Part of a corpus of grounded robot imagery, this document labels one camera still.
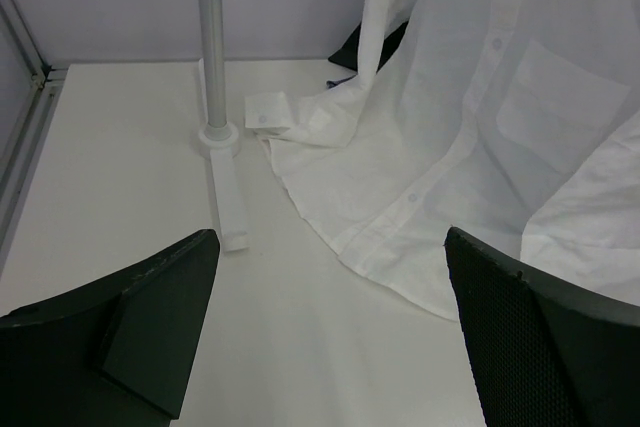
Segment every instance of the white table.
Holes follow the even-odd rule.
[[[214,227],[196,64],[74,65],[0,278],[0,314]],[[229,62],[244,95],[312,94],[325,61]],[[482,426],[460,326],[342,266],[251,133],[236,158],[251,248],[220,260],[182,427]]]

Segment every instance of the metal pole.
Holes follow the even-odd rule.
[[[224,78],[222,38],[222,0],[198,0],[202,59],[204,62],[205,100],[208,113],[207,135],[215,140],[229,137]]]

